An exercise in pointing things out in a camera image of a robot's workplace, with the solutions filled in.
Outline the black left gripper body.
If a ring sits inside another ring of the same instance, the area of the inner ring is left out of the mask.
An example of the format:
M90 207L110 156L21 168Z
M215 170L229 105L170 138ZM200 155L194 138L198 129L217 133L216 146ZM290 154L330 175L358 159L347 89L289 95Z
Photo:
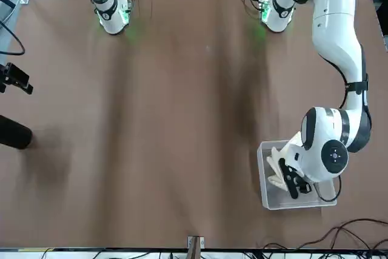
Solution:
M299 194L311 193L310 184L298 175L296 169L286 165L284 158L279 159L279 166L291 198L295 200L299 197Z

